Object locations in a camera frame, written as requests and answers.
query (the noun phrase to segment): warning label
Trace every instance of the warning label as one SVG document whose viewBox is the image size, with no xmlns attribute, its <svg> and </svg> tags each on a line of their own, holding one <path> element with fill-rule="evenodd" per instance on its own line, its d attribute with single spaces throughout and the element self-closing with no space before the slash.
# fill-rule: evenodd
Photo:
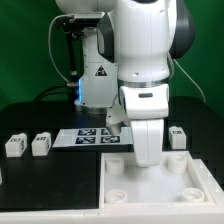
<svg viewBox="0 0 224 224">
<path fill-rule="evenodd" d="M 96 76 L 107 76 L 106 71 L 104 70 L 103 66 L 101 65 L 96 73 Z"/>
</svg>

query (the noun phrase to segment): white platform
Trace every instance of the white platform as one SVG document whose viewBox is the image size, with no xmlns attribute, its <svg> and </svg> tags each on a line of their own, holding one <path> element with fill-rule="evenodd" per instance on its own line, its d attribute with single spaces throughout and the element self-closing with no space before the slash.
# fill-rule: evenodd
<svg viewBox="0 0 224 224">
<path fill-rule="evenodd" d="M 173 174 L 167 169 L 170 155 L 187 157 L 187 170 Z M 192 160 L 188 152 L 163 152 L 159 166 L 138 168 L 133 153 L 119 154 L 124 159 L 121 175 L 107 173 L 105 161 L 114 154 L 103 154 L 99 209 L 45 212 L 0 213 L 1 224 L 222 224 L 224 193 L 201 160 Z M 185 188 L 198 188 L 204 202 L 181 201 Z M 106 203 L 108 191 L 126 192 L 123 203 Z"/>
</svg>

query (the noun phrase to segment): black cable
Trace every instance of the black cable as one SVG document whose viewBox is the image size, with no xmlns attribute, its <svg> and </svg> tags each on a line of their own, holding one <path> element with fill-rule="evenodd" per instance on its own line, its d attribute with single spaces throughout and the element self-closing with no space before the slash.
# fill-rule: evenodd
<svg viewBox="0 0 224 224">
<path fill-rule="evenodd" d="M 46 96 L 51 96 L 51 95 L 62 95 L 62 94 L 68 94 L 68 92 L 45 93 L 45 94 L 43 94 L 41 97 L 39 97 L 38 100 L 35 101 L 35 102 L 39 102 L 39 101 L 41 101 L 41 100 L 42 100 L 44 97 L 46 97 Z"/>
<path fill-rule="evenodd" d="M 55 90 L 55 89 L 59 89 L 59 88 L 67 88 L 66 84 L 62 84 L 62 85 L 57 85 L 57 86 L 52 86 L 50 88 L 47 88 L 46 90 L 44 90 L 43 92 L 41 92 L 37 97 L 35 97 L 35 99 L 33 100 L 33 102 L 37 102 L 39 101 L 39 98 L 42 99 L 42 96 L 45 95 L 46 93 Z"/>
</svg>

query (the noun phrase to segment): cable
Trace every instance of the cable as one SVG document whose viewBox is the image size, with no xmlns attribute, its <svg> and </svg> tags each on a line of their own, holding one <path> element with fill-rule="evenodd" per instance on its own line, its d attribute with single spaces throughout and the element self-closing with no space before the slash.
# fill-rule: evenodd
<svg viewBox="0 0 224 224">
<path fill-rule="evenodd" d="M 176 63 L 176 65 L 180 68 L 180 70 L 187 76 L 188 79 L 190 79 L 190 81 L 197 87 L 197 89 L 199 90 L 199 92 L 201 93 L 201 96 L 203 98 L 203 102 L 206 104 L 206 97 L 204 92 L 202 91 L 202 89 L 200 88 L 200 86 L 187 74 L 187 72 L 181 67 L 181 65 L 174 60 L 174 62 Z"/>
<path fill-rule="evenodd" d="M 62 73 L 59 71 L 55 61 L 54 61 L 54 58 L 53 58 L 53 55 L 52 55 L 52 49 L 51 49 L 51 33 L 52 33 L 52 28 L 53 28 L 53 25 L 55 23 L 55 21 L 57 19 L 60 19 L 60 18 L 65 18 L 65 17 L 70 17 L 70 16 L 74 16 L 74 14 L 67 14 L 67 15 L 60 15 L 60 16 L 56 16 L 52 21 L 51 21 L 51 24 L 49 26 L 49 30 L 48 30 L 48 51 L 49 51 L 49 56 L 50 56 L 50 59 L 51 59 L 51 62 L 55 68 L 55 70 L 57 71 L 57 73 L 66 81 L 66 82 L 69 82 L 68 79 L 66 79 Z"/>
<path fill-rule="evenodd" d="M 41 101 L 46 96 L 68 94 L 68 92 L 46 93 L 42 95 L 36 102 Z"/>
<path fill-rule="evenodd" d="M 59 89 L 59 88 L 67 88 L 67 85 L 62 84 L 62 85 L 57 85 L 57 86 L 52 86 L 50 88 L 47 88 L 46 90 L 44 90 L 43 92 L 41 92 L 37 97 L 35 97 L 35 99 L 33 100 L 33 102 L 37 102 L 39 101 L 39 98 L 42 98 L 43 95 L 45 95 L 46 93 L 55 90 L 55 89 Z"/>
<path fill-rule="evenodd" d="M 168 53 L 168 60 L 170 63 L 170 68 L 171 68 L 171 74 L 170 74 L 169 80 L 171 80 L 174 77 L 175 69 L 174 69 L 173 59 L 171 58 L 170 53 Z"/>
</svg>

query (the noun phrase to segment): white plastic part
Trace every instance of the white plastic part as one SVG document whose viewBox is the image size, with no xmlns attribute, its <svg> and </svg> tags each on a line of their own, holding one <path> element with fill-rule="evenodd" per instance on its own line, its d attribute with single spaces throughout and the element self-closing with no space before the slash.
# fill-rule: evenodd
<svg viewBox="0 0 224 224">
<path fill-rule="evenodd" d="M 108 191 L 105 196 L 106 203 L 121 204 L 127 202 L 128 196 L 125 191 L 115 189 Z"/>
<path fill-rule="evenodd" d="M 117 88 L 117 64 L 104 59 L 98 53 L 96 29 L 85 29 L 82 37 L 84 74 L 79 80 L 79 99 L 75 102 L 83 108 L 108 108 Z"/>
<path fill-rule="evenodd" d="M 162 153 L 164 120 L 133 120 L 130 124 L 137 165 L 157 165 Z"/>
<path fill-rule="evenodd" d="M 64 13 L 91 13 L 95 11 L 111 11 L 116 0 L 56 0 L 56 3 Z"/>
<path fill-rule="evenodd" d="M 172 149 L 186 149 L 187 137 L 181 127 L 169 128 L 169 141 Z"/>
<path fill-rule="evenodd" d="M 169 76 L 167 54 L 170 48 L 166 0 L 153 4 L 119 0 L 114 14 L 118 79 L 138 83 L 166 79 Z"/>
<path fill-rule="evenodd" d="M 124 159 L 120 156 L 106 159 L 106 170 L 110 175 L 122 175 L 124 173 Z"/>
<path fill-rule="evenodd" d="M 48 132 L 37 134 L 32 142 L 33 156 L 47 156 L 50 147 L 51 134 Z"/>
<path fill-rule="evenodd" d="M 177 24 L 177 3 L 176 0 L 168 0 L 167 3 L 167 11 L 169 16 L 169 35 L 170 35 L 170 47 L 172 46 L 175 31 L 176 31 L 176 24 Z"/>
<path fill-rule="evenodd" d="M 183 190 L 181 199 L 183 202 L 200 203 L 204 202 L 205 194 L 197 188 L 187 188 Z"/>
<path fill-rule="evenodd" d="M 187 157 L 183 154 L 171 155 L 168 159 L 168 170 L 173 174 L 186 172 Z"/>
<path fill-rule="evenodd" d="M 168 116 L 169 86 L 163 84 L 151 88 L 120 88 L 121 103 L 124 103 L 130 120 L 147 120 Z"/>
<path fill-rule="evenodd" d="M 7 157 L 21 157 L 27 147 L 27 135 L 21 133 L 19 135 L 12 135 L 5 144 Z"/>
</svg>

